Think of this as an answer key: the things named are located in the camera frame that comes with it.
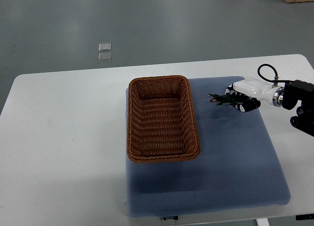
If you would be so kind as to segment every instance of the small glass square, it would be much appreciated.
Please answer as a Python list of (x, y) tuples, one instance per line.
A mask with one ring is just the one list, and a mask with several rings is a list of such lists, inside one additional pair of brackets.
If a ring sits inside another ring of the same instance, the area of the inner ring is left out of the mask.
[(110, 50), (111, 50), (111, 43), (101, 43), (101, 44), (99, 44), (99, 52), (110, 51)]
[(99, 53), (99, 62), (111, 61), (111, 53)]

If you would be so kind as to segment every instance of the blue cushion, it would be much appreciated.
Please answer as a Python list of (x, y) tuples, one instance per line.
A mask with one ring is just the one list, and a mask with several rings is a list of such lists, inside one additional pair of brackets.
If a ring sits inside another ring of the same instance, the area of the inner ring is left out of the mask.
[(126, 158), (129, 216), (172, 216), (287, 204), (290, 192), (259, 110), (209, 103), (242, 77), (190, 79), (201, 141), (191, 161)]

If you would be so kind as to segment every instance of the white table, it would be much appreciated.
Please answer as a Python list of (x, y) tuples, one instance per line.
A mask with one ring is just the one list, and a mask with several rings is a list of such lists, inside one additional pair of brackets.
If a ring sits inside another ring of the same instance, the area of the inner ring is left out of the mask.
[[(124, 204), (129, 82), (172, 74), (258, 78), (263, 63), (273, 65), (280, 79), (314, 83), (314, 70), (302, 55), (18, 76), (0, 116), (0, 225), (163, 225), (158, 217), (129, 218)], [(273, 77), (270, 69), (262, 73)], [(290, 203), (182, 215), (177, 224), (314, 212), (314, 138), (290, 125), (295, 109), (262, 102), (260, 111), (287, 179)]]

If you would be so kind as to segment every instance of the gray floor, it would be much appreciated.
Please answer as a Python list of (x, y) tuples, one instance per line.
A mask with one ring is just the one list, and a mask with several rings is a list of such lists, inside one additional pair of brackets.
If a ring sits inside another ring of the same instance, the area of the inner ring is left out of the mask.
[[(314, 66), (313, 29), (314, 2), (0, 0), (0, 112), (26, 73), (284, 54), (303, 54)], [(101, 42), (112, 43), (111, 62), (98, 62)]]

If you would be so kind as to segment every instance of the wicker basket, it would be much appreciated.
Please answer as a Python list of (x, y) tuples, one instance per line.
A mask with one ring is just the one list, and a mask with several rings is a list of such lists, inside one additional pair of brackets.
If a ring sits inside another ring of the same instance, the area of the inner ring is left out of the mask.
[(189, 81), (180, 75), (129, 84), (127, 154), (137, 163), (187, 161), (200, 153)]

